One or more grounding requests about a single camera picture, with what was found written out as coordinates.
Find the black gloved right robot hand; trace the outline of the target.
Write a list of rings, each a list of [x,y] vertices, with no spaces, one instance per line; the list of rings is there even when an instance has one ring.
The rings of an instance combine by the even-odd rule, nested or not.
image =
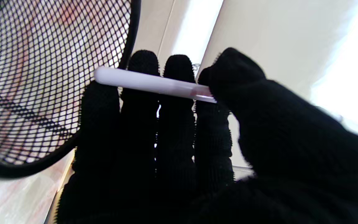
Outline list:
[[[95,81],[57,224],[358,224],[358,135],[227,48],[217,103]]]

